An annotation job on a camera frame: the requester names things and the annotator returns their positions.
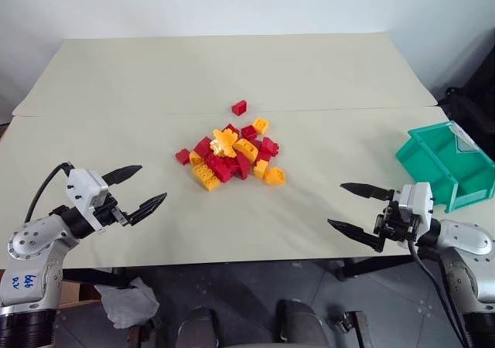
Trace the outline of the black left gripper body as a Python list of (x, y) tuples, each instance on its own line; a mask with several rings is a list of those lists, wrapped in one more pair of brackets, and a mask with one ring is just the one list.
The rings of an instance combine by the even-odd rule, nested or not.
[(118, 207), (118, 201), (108, 193), (101, 206), (94, 209), (94, 217), (102, 227), (119, 223), (123, 227), (129, 224), (128, 215)]

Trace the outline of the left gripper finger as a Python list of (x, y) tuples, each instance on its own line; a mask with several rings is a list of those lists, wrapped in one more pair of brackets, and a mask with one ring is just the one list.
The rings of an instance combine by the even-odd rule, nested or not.
[(142, 203), (138, 209), (127, 215), (127, 221), (129, 225), (136, 225), (146, 217), (150, 216), (155, 210), (164, 202), (167, 197), (167, 193), (161, 193), (157, 196), (146, 200)]
[(120, 184), (125, 180), (131, 178), (142, 168), (141, 165), (128, 165), (119, 169), (115, 169), (102, 176), (102, 179), (108, 186)]

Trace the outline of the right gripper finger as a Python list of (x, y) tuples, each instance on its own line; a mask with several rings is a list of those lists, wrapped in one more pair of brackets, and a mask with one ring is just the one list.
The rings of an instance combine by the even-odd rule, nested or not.
[(338, 230), (344, 236), (353, 241), (367, 245), (378, 253), (381, 253), (384, 249), (384, 238), (382, 237), (366, 233), (363, 228), (354, 226), (350, 223), (331, 219), (328, 219), (327, 222), (331, 227)]
[(341, 183), (340, 187), (367, 199), (390, 201), (394, 197), (393, 189), (383, 189), (366, 183)]

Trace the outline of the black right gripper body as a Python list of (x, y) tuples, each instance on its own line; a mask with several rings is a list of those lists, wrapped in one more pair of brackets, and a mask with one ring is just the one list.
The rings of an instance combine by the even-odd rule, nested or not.
[(401, 210), (398, 201), (390, 201), (382, 214), (377, 215), (374, 234), (398, 242), (415, 241), (421, 218), (409, 210)]

